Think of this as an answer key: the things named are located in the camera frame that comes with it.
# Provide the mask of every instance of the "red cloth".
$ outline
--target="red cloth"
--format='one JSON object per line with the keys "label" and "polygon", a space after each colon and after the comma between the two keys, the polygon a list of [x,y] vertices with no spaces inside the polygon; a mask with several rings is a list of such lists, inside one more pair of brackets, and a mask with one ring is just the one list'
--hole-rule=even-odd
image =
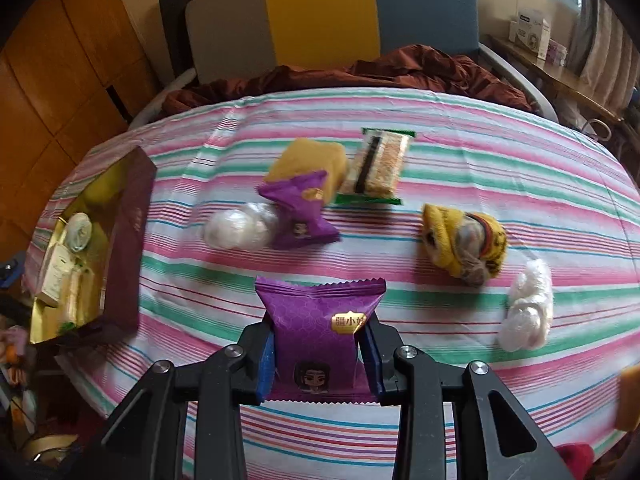
{"label": "red cloth", "polygon": [[556,451],[574,475],[575,480],[584,480],[593,465],[595,455],[589,444],[564,444]]}
{"label": "red cloth", "polygon": [[469,57],[452,57],[430,46],[414,44],[374,61],[357,61],[344,69],[309,70],[281,65],[248,80],[220,79],[196,88],[176,90],[165,98],[161,117],[245,96],[353,86],[433,90],[532,112],[523,92],[499,80]]}

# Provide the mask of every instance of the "candy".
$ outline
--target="candy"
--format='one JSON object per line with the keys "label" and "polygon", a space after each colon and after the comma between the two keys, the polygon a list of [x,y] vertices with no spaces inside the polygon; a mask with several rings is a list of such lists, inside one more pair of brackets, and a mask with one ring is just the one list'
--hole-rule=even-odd
{"label": "candy", "polygon": [[309,244],[327,244],[340,239],[338,229],[322,218],[326,171],[315,171],[262,184],[258,193],[275,202],[279,208],[280,230],[271,247],[293,249]]}
{"label": "candy", "polygon": [[257,251],[270,243],[279,227],[275,205],[248,203],[211,215],[202,228],[202,237],[213,249]]}
{"label": "candy", "polygon": [[270,399],[374,401],[354,335],[380,302],[385,280],[303,286],[259,276],[255,291],[273,320]]}
{"label": "candy", "polygon": [[413,132],[365,129],[365,138],[358,149],[347,177],[340,188],[338,202],[362,200],[400,203],[396,187],[404,166],[404,154]]}

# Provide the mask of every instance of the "white packaged item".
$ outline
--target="white packaged item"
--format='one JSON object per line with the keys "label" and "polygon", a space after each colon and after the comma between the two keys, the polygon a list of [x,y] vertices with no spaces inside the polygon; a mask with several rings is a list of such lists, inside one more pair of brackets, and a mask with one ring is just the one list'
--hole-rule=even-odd
{"label": "white packaged item", "polygon": [[49,306],[57,307],[63,278],[71,272],[75,260],[75,256],[63,244],[52,245],[47,250],[40,270],[36,298]]}
{"label": "white packaged item", "polygon": [[518,33],[518,22],[514,22],[513,20],[511,20],[509,22],[509,41],[511,41],[511,43],[515,43],[517,33]]}
{"label": "white packaged item", "polygon": [[88,306],[93,285],[94,272],[82,264],[76,264],[65,275],[60,292],[58,333],[64,333],[86,322],[82,314]]}
{"label": "white packaged item", "polygon": [[266,247],[279,227],[277,207],[248,203],[210,216],[202,237],[212,248],[255,251]]}
{"label": "white packaged item", "polygon": [[534,9],[520,9],[515,43],[532,51],[540,59],[546,59],[546,51],[551,39],[551,26],[542,12]]}
{"label": "white packaged item", "polygon": [[500,346],[507,352],[543,347],[554,316],[551,269],[544,260],[527,262],[511,284],[508,301],[507,319],[498,334]]}

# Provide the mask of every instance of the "snack bar package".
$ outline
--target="snack bar package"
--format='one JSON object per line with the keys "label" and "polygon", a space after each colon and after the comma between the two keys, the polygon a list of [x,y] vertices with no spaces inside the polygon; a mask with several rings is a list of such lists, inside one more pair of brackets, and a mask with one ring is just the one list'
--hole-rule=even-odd
{"label": "snack bar package", "polygon": [[255,291],[273,321],[269,400],[376,402],[354,334],[378,306],[385,280],[303,286],[258,276]]}
{"label": "snack bar package", "polygon": [[396,187],[404,166],[404,154],[415,132],[364,128],[359,147],[337,203],[377,202],[400,204]]}
{"label": "snack bar package", "polygon": [[315,171],[262,184],[257,190],[279,206],[280,227],[271,241],[274,249],[294,249],[340,240],[340,232],[322,218],[326,171]]}
{"label": "snack bar package", "polygon": [[344,146],[337,142],[321,142],[299,138],[295,139],[269,168],[265,182],[276,182],[313,171],[326,171],[326,180],[322,185],[325,204],[334,200],[347,173],[347,155]]}

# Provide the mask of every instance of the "gold label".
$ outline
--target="gold label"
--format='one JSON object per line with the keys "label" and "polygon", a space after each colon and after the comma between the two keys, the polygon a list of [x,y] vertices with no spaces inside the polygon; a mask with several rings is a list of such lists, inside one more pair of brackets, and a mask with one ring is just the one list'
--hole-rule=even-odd
{"label": "gold label", "polygon": [[322,200],[324,193],[319,187],[307,187],[300,196],[305,200]]}
{"label": "gold label", "polygon": [[365,314],[359,314],[350,310],[345,314],[335,314],[331,318],[331,330],[337,334],[353,335],[366,322],[367,316]]}
{"label": "gold label", "polygon": [[139,233],[142,229],[142,210],[137,207],[133,210],[133,229]]}

